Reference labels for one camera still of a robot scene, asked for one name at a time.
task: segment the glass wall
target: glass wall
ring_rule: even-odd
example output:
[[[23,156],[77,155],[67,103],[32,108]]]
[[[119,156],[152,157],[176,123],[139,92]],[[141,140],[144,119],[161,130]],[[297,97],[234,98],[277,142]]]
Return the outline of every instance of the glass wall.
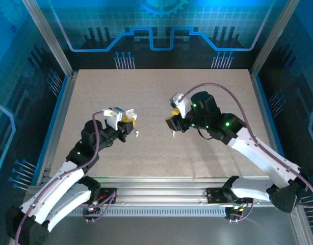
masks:
[[[30,185],[65,78],[22,1],[0,1],[0,244]]]
[[[38,0],[73,69],[251,68],[286,0]]]
[[[283,153],[313,168],[313,0],[300,1],[259,78]],[[307,214],[313,228],[313,210]]]

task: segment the enclosure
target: enclosure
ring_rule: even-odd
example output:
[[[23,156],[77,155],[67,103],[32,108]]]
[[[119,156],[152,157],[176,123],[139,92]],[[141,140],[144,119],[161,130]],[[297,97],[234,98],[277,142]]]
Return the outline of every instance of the enclosure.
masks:
[[[139,137],[100,153],[90,171],[98,181],[124,178],[135,189],[135,180],[149,178],[178,183],[199,178],[222,183],[233,175],[266,178],[240,153],[195,131],[172,137],[165,123],[172,111],[169,99],[205,82],[229,88],[263,142],[313,169],[313,0],[0,1],[0,244],[10,242],[2,222],[7,207],[19,206],[58,171],[85,122],[102,108],[134,109]],[[225,92],[202,90],[222,111],[240,116]],[[191,206],[198,206],[200,199],[190,195],[196,198]],[[313,203],[313,195],[302,201]],[[258,243],[273,242],[266,240],[267,231],[248,222],[233,228],[226,220],[185,216],[185,226],[175,217],[131,216],[120,227],[122,219],[110,216],[88,229],[73,212],[47,244],[68,241],[70,235],[61,230],[85,230],[79,234],[90,237],[105,230],[108,243],[207,244],[216,235],[215,244],[255,244],[255,236],[264,237]],[[251,218],[279,244],[313,244],[313,210],[281,214],[260,204]],[[164,222],[172,225],[164,228]],[[206,232],[215,224],[219,228],[204,238],[182,236],[192,227]],[[146,236],[130,240],[144,227]],[[109,234],[118,228],[123,239]],[[248,238],[246,230],[252,228],[254,236]],[[80,235],[77,241],[88,239]]]

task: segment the work surface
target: work surface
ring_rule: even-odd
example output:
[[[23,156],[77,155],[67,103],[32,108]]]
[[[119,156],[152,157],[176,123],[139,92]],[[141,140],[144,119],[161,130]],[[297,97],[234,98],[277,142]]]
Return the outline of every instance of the work surface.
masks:
[[[133,69],[80,70],[69,104],[50,175],[54,175],[80,139],[84,124],[103,108],[134,109],[139,136],[116,141],[102,150],[89,175],[229,177],[264,176],[253,163],[220,141],[205,140],[196,130],[172,133],[165,123],[171,115],[169,99],[205,82],[226,86],[239,99],[254,133],[269,144],[248,70]],[[224,90],[202,87],[212,94],[222,112],[242,119],[237,104]]]

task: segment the black plastic joint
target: black plastic joint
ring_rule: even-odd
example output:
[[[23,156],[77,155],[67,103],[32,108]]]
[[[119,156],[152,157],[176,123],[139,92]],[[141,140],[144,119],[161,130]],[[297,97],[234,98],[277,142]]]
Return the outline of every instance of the black plastic joint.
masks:
[[[6,213],[7,235],[15,239],[17,228],[24,217],[20,208],[12,206]],[[18,243],[22,245],[41,245],[48,238],[47,223],[40,225],[31,217],[27,217],[22,225]]]
[[[91,196],[87,203],[92,203],[93,201],[99,199],[101,184],[98,181],[96,181],[92,177],[85,176],[79,180],[79,183],[87,186],[88,189],[91,191]]]
[[[208,204],[214,203],[251,203],[251,198],[238,198],[232,191],[231,187],[239,176],[231,176],[221,188],[207,188],[204,196]]]

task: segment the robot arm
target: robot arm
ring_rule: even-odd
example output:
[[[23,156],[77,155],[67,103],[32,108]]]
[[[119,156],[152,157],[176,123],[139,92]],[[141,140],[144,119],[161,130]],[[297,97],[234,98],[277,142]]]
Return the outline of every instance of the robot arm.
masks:
[[[96,121],[99,144],[96,142],[94,123],[88,121],[81,132],[81,140],[70,151],[58,172],[31,199],[19,208],[8,210],[7,232],[14,239],[21,220],[26,217],[19,236],[21,245],[42,244],[55,225],[73,209],[81,204],[101,203],[114,194],[102,189],[100,183],[86,173],[99,159],[98,154],[93,159],[95,148],[98,146],[98,151],[101,151],[110,147],[116,139],[125,142],[126,136],[135,127],[137,115],[134,110],[124,112],[119,108],[105,109],[103,114],[107,116],[106,127]]]
[[[233,176],[224,185],[225,195],[231,201],[242,198],[270,201],[278,209],[292,212],[306,189],[305,184],[293,172],[308,179],[310,170],[288,161],[251,135],[246,124],[237,116],[221,113],[213,96],[206,91],[194,94],[191,101],[182,98],[183,95],[177,93],[170,100],[174,110],[173,115],[166,118],[166,123],[173,134],[178,131],[184,133],[189,128],[206,130],[212,139],[242,153],[270,177],[269,180],[256,181]],[[283,161],[288,169],[275,159]]]

